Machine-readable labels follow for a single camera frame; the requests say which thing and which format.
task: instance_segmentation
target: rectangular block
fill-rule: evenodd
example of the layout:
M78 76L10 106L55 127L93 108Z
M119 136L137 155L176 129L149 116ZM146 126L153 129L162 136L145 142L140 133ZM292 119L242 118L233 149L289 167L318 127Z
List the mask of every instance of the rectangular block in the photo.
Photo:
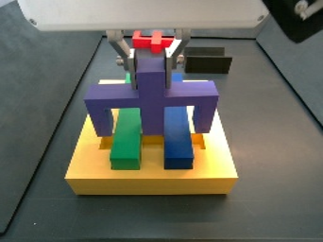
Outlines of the rectangular block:
M162 145L150 145L141 149L140 170L111 170L109 150L99 149L101 138L86 117L65 180L78 195L228 194L237 173L217 114L202 137L205 149L193 146L193 169L164 170Z
M141 121L138 109L119 109L109 154L113 170L140 169Z
M194 155L186 108L165 108L164 120L164 168L192 169Z

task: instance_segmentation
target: toy block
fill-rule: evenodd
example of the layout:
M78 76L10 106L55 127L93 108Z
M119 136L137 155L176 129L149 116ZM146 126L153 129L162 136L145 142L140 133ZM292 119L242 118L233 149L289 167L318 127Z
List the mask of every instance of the toy block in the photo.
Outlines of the toy block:
M138 109L119 109L109 153L113 170L140 169L141 122Z
M162 58L137 60L136 82L141 104L141 128L144 135L164 133L165 71Z
M193 148L185 107L165 108L164 168L192 169Z
M136 108L137 92L129 84L90 85L85 98L85 108L90 116L97 136L110 136L113 118L110 109Z
M149 48L150 53L160 53L162 48L170 46L173 38L164 38L160 31L153 31L150 37L141 36L141 31L133 31L132 46L133 48Z
M185 73L228 74L232 57L222 55L222 47L185 47Z
M98 149L101 138L86 117L65 180L77 195L228 194L237 173L217 113L210 132L202 137L206 149L193 146L193 169L165 170L162 145L144 145L140 170L111 170L109 149Z
M209 132L217 107L218 93L213 81L174 82L165 92L166 107L194 106L196 133Z

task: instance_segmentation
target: wooden block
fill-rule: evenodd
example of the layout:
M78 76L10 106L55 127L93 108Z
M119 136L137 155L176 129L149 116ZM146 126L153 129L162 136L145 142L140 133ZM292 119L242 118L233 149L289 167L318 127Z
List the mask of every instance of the wooden block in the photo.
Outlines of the wooden block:
M237 173L217 114L202 137L205 149L193 145L193 169L164 170L162 145L144 145L140 170L111 170L109 150L99 149L101 138L86 117L65 180L78 195L228 194Z

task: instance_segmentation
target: red block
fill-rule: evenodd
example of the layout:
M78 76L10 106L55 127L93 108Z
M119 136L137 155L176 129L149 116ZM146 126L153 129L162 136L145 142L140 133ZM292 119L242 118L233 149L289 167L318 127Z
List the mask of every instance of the red block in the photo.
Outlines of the red block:
M149 48L150 52L157 54L162 48L170 46L173 38L162 38L160 31L153 31L152 36L141 36L141 31L136 30L132 36L133 48Z

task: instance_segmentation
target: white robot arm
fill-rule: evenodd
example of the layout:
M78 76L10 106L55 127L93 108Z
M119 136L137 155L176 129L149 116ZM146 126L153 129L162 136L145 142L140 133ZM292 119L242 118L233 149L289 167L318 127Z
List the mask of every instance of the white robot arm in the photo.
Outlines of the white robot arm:
M17 0L41 31L246 28L268 15L260 0Z

